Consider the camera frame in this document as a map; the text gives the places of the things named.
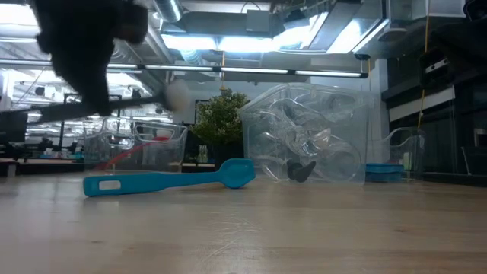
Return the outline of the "black computer monitor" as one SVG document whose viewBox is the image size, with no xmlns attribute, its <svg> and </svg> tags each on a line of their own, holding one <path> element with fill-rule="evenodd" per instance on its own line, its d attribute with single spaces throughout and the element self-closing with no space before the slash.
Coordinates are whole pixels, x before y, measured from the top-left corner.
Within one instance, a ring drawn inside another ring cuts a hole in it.
<svg viewBox="0 0 487 274">
<path fill-rule="evenodd" d="M 0 112 L 0 144 L 7 142 L 25 142 L 28 113 Z"/>
</svg>

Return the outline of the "long hanging ceiling lamp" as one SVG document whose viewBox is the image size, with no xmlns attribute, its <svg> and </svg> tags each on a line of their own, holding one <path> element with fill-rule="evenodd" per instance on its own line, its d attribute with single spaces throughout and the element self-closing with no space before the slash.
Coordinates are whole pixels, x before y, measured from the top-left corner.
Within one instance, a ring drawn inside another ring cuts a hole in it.
<svg viewBox="0 0 487 274">
<path fill-rule="evenodd" d="M 245 68 L 228 66 L 201 66 L 201 65 L 144 65 L 144 64 L 115 64 L 110 63 L 108 69 L 121 70 L 158 70 L 175 72 L 222 72 L 222 73 L 249 73 L 266 75 L 293 75 L 311 77 L 332 77 L 332 78 L 367 78 L 365 72 L 339 72 L 339 71 L 313 71 L 294 70 L 282 68 Z"/>
</svg>

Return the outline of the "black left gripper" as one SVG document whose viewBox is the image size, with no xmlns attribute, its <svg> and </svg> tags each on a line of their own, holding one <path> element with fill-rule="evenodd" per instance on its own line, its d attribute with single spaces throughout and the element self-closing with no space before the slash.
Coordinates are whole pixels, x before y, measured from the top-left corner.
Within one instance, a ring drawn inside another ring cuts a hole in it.
<svg viewBox="0 0 487 274">
<path fill-rule="evenodd" d="M 140 44 L 148 9 L 136 0 L 31 0 L 40 32 L 37 43 L 53 68 L 84 104 L 109 116 L 107 65 L 115 40 Z"/>
</svg>

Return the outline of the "deep clear plastic bin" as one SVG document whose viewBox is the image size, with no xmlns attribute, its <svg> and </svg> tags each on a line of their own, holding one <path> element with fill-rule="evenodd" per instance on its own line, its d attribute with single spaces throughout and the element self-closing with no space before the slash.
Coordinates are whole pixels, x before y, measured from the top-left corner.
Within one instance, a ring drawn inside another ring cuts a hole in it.
<svg viewBox="0 0 487 274">
<path fill-rule="evenodd" d="M 273 88 L 270 88 L 268 91 L 252 99 L 239 111 L 243 124 L 244 155 L 253 161 L 258 175 L 277 180 L 265 173 L 259 166 L 259 162 L 256 160 L 257 155 L 267 151 L 267 147 L 274 143 L 274 141 L 267 139 L 263 135 L 266 132 L 270 133 L 269 123 L 266 121 L 266 119 L 259 116 L 259 111 L 266 110 L 273 102 L 285 98 L 290 98 L 302 104 L 303 99 L 306 99 L 309 94 L 315 93 L 345 94 L 355 98 L 355 113 L 349 121 L 341 123 L 331 123 L 328 120 L 326 121 L 331 128 L 332 134 L 351 142 L 358 148 L 358 150 L 361 152 L 361 156 L 363 157 L 363 163 L 365 166 L 368 148 L 368 118 L 370 115 L 370 110 L 373 107 L 373 99 L 371 95 L 362 91 L 351 91 L 330 86 L 305 83 L 288 83 L 279 84 Z M 293 183 L 297 183 L 292 180 L 284 179 L 277 181 L 291 181 Z M 312 180 L 304 183 L 327 182 Z"/>
</svg>

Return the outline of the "silver ventilation duct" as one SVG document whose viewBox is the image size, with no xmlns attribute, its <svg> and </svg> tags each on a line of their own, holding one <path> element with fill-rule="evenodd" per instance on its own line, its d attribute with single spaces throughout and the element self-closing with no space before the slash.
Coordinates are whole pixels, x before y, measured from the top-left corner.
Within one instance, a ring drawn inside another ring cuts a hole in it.
<svg viewBox="0 0 487 274">
<path fill-rule="evenodd" d="M 163 21 L 174 23 L 181 20 L 183 9 L 180 0 L 153 0 L 153 3 Z"/>
</svg>

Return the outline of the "artificial green potted plant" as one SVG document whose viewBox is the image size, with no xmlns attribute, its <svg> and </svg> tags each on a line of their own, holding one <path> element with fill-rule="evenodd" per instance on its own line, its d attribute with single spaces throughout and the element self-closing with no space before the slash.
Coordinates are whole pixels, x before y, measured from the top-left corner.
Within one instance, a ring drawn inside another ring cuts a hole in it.
<svg viewBox="0 0 487 274">
<path fill-rule="evenodd" d="M 196 108 L 199 120 L 190 129 L 210 147 L 216 170 L 228 159 L 244 157 L 243 124 L 238 110 L 249 102 L 247 95 L 227 89 Z"/>
</svg>

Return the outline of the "grey plastic scoop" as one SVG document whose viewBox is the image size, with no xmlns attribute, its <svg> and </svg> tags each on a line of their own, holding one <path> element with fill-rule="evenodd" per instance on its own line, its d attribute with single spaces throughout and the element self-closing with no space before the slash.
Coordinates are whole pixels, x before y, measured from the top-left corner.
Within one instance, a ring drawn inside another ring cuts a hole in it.
<svg viewBox="0 0 487 274">
<path fill-rule="evenodd" d="M 67 103 L 42 107 L 36 123 L 51 123 L 67 119 L 79 119 L 98 114 L 109 116 L 114 110 L 138 107 L 146 104 L 159 104 L 164 110 L 181 112 L 189 106 L 189 88 L 185 81 L 176 80 L 164 86 L 156 95 L 122 100 L 107 100 L 103 103 Z"/>
</svg>

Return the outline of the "red plastic scoop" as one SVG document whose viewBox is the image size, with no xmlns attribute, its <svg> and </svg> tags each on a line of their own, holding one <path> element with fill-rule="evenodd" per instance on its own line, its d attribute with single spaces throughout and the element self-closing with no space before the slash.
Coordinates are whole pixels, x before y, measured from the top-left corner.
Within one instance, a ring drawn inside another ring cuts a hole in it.
<svg viewBox="0 0 487 274">
<path fill-rule="evenodd" d="M 122 159 L 124 158 L 127 158 L 129 155 L 137 152 L 137 151 L 140 151 L 142 150 L 144 147 L 147 147 L 149 145 L 153 145 L 155 143 L 159 143 L 159 142 L 167 142 L 169 140 L 168 137 L 154 137 L 150 142 L 144 142 L 142 143 L 141 145 L 137 145 L 131 149 L 129 149 L 128 151 L 125 151 L 119 155 L 117 155 L 116 157 L 112 158 L 111 160 L 109 160 L 107 163 L 104 163 L 104 164 L 98 164 L 95 169 L 96 170 L 106 170 L 107 168 L 109 168 L 110 166 L 113 166 L 114 164 L 116 164 L 118 161 L 121 161 Z"/>
</svg>

